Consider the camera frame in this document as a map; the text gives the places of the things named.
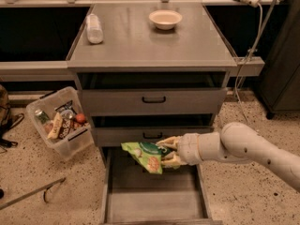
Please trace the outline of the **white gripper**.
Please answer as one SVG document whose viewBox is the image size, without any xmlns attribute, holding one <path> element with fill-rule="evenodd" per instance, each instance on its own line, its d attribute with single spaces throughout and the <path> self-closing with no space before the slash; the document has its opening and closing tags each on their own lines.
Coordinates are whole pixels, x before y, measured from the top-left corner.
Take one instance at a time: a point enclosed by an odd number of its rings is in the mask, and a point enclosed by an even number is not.
<svg viewBox="0 0 300 225">
<path fill-rule="evenodd" d="M 161 166 L 164 168 L 178 168 L 182 165 L 196 165 L 202 162 L 199 150 L 200 135 L 187 133 L 180 136 L 171 136 L 157 142 L 157 146 L 164 146 L 176 150 L 161 159 Z"/>
</svg>

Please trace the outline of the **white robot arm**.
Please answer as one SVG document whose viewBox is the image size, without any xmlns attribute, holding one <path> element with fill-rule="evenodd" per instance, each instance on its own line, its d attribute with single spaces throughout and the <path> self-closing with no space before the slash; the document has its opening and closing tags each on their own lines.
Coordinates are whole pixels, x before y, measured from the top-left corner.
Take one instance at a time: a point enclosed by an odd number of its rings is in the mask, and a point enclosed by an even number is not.
<svg viewBox="0 0 300 225">
<path fill-rule="evenodd" d="M 178 165 L 196 165 L 206 160 L 223 163 L 254 161 L 300 191 L 300 157 L 280 149 L 251 127 L 232 122 L 220 132 L 186 133 L 157 142 L 175 149 Z"/>
</svg>

